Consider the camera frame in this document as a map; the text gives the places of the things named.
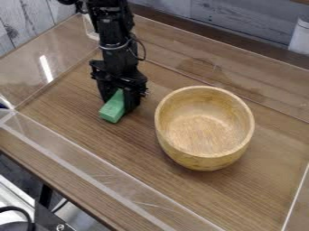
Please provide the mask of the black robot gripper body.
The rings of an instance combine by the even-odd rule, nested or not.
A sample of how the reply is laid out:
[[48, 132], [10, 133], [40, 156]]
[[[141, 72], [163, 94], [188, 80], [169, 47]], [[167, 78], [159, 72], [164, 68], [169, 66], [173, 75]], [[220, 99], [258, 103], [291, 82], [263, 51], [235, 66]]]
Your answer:
[[117, 80], [117, 88], [132, 87], [147, 83], [147, 77], [139, 72], [139, 48], [136, 44], [123, 44], [120, 46], [99, 46], [103, 58], [91, 60], [91, 68], [104, 69], [109, 73], [121, 73]]

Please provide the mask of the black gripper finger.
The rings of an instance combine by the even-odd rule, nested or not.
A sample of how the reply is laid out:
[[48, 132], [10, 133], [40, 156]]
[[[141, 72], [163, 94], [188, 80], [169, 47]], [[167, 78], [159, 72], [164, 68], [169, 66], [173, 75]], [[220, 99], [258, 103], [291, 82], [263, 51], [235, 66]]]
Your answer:
[[92, 67], [92, 79], [96, 81], [97, 90], [104, 102], [113, 96], [117, 91], [117, 80], [121, 73], [109, 73], [104, 69]]
[[124, 97], [124, 113], [129, 113], [141, 102], [141, 98], [145, 96], [147, 87], [144, 84], [132, 87], [123, 88]]

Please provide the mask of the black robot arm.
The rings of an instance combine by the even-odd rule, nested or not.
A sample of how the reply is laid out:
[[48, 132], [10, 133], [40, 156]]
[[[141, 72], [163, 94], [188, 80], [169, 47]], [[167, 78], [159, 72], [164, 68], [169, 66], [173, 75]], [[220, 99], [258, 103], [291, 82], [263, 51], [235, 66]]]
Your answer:
[[74, 5], [76, 11], [89, 15], [93, 32], [99, 35], [100, 60], [91, 60], [91, 76], [96, 81], [101, 99], [107, 103], [117, 90], [123, 92], [124, 113], [140, 104], [147, 91], [147, 77], [137, 69], [137, 45], [143, 44], [132, 33], [133, 15], [127, 0], [56, 0]]

